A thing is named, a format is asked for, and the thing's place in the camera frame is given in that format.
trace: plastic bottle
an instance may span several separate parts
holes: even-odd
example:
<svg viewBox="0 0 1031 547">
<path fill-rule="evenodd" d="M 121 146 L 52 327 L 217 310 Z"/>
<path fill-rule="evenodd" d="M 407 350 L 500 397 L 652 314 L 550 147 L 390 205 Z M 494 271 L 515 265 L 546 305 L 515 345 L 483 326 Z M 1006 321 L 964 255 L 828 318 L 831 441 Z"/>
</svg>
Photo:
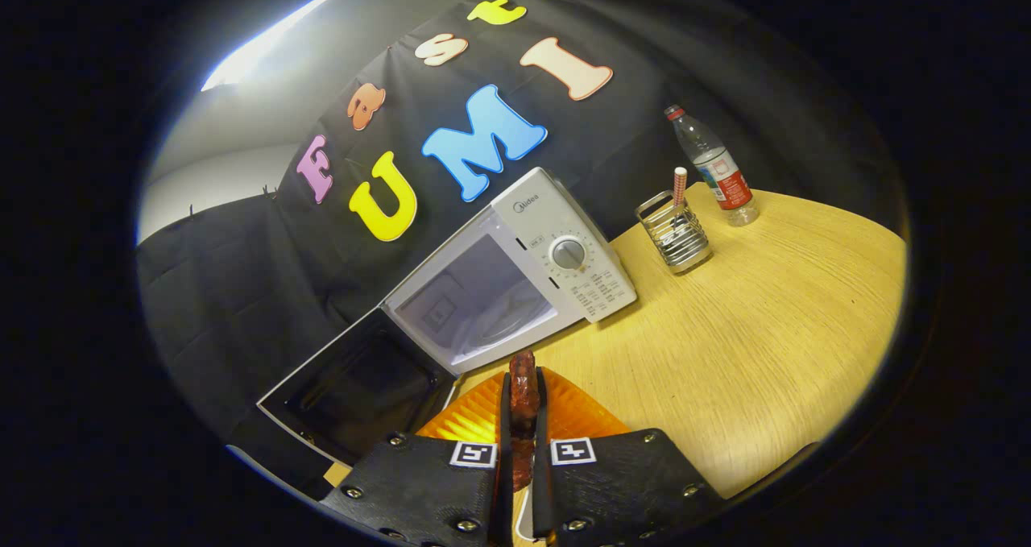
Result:
<svg viewBox="0 0 1031 547">
<path fill-rule="evenodd" d="M 680 106 L 669 106 L 665 112 L 673 123 L 684 153 L 701 173 L 729 224 L 740 228 L 757 219 L 759 209 L 755 198 L 723 140 L 707 126 L 684 113 Z"/>
</svg>

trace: sausage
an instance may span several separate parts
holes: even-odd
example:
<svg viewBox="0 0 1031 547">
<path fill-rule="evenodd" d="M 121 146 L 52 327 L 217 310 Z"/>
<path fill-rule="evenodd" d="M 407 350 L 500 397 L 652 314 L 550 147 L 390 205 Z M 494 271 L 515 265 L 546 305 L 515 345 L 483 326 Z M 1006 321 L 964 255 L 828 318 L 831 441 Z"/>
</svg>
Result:
<svg viewBox="0 0 1031 547">
<path fill-rule="evenodd" d="M 508 363 L 511 374 L 511 431 L 517 438 L 533 437 L 540 408 L 537 367 L 530 349 L 516 353 Z"/>
<path fill-rule="evenodd" d="M 519 492 L 533 478 L 534 429 L 540 408 L 537 367 L 533 352 L 516 353 L 508 363 L 511 375 L 512 491 Z"/>
<path fill-rule="evenodd" d="M 533 478 L 533 438 L 512 438 L 512 492 L 523 490 Z"/>
</svg>

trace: wire basket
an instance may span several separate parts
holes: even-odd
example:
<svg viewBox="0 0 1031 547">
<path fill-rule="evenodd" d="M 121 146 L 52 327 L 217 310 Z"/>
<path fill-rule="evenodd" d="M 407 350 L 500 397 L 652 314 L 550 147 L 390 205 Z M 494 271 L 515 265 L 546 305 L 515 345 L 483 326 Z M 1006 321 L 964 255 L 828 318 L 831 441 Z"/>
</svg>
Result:
<svg viewBox="0 0 1031 547">
<path fill-rule="evenodd" d="M 688 271 L 712 254 L 698 216 L 689 208 L 687 199 L 680 205 L 673 205 L 673 191 L 662 192 L 641 203 L 634 214 L 670 272 Z"/>
</svg>

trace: microwave dial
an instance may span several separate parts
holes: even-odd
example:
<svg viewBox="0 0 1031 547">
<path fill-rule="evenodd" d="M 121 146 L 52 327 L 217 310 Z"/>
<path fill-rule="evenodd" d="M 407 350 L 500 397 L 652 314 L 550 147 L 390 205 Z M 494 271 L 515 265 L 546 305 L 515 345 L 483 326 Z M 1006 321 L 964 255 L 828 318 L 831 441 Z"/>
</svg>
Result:
<svg viewBox="0 0 1031 547">
<path fill-rule="evenodd" d="M 578 269 L 584 265 L 587 250 L 577 238 L 557 238 L 552 245 L 552 262 L 559 268 Z"/>
</svg>

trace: letter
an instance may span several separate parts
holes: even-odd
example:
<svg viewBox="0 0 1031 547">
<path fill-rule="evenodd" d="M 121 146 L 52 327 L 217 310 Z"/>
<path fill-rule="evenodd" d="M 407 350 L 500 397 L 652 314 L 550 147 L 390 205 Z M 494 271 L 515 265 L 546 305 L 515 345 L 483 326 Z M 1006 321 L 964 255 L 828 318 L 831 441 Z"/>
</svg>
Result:
<svg viewBox="0 0 1031 547">
<path fill-rule="evenodd" d="M 391 242 L 400 238 L 411 227 L 411 221 L 415 220 L 415 209 L 419 209 L 415 191 L 412 191 L 411 184 L 394 166 L 394 152 L 391 150 L 385 151 L 379 157 L 379 161 L 372 165 L 372 177 L 373 179 L 384 179 L 387 186 L 390 186 L 390 191 L 393 191 L 393 194 L 397 196 L 397 212 L 394 213 L 394 216 L 387 216 L 379 209 L 376 199 L 369 194 L 371 184 L 368 180 L 358 184 L 357 191 L 351 195 L 347 209 L 357 212 L 358 216 L 362 217 L 365 227 L 372 231 L 375 238 L 378 238 L 379 241 Z"/>
<path fill-rule="evenodd" d="M 458 38 L 452 39 L 455 34 L 441 33 L 433 36 L 433 39 L 424 41 L 420 47 L 415 47 L 415 57 L 423 60 L 428 66 L 439 66 L 465 52 L 469 46 L 468 41 Z"/>
<path fill-rule="evenodd" d="M 355 91 L 347 103 L 347 117 L 352 117 L 351 125 L 355 130 L 365 130 L 365 127 L 372 122 L 372 112 L 383 106 L 387 99 L 387 91 L 376 89 L 371 83 L 364 83 Z"/>
<path fill-rule="evenodd" d="M 534 126 L 516 113 L 498 96 L 498 88 L 493 83 L 476 90 L 465 103 L 469 113 L 472 134 L 437 128 L 423 143 L 424 156 L 435 156 L 452 173 L 462 187 L 462 201 L 473 202 L 487 190 L 490 179 L 486 175 L 472 172 L 469 165 L 501 172 L 501 155 L 495 146 L 494 137 L 505 146 L 509 161 L 519 161 L 537 147 L 547 136 L 547 129 Z"/>
<path fill-rule="evenodd" d="M 573 100 L 583 100 L 594 94 L 612 77 L 610 67 L 592 66 L 578 59 L 559 47 L 556 37 L 547 37 L 535 43 L 523 54 L 519 63 L 523 66 L 539 66 L 559 78 L 569 88 L 569 97 Z"/>
<path fill-rule="evenodd" d="M 491 25 L 503 26 L 526 15 L 526 7 L 508 10 L 502 7 L 505 3 L 508 0 L 480 1 L 465 19 L 471 22 L 478 18 Z"/>
<path fill-rule="evenodd" d="M 297 162 L 297 171 L 304 175 L 308 186 L 315 194 L 315 203 L 322 203 L 329 187 L 333 185 L 331 175 L 323 175 L 323 170 L 329 170 L 329 158 L 322 149 L 326 145 L 326 136 L 318 135 L 311 140 L 306 153 Z"/>
</svg>

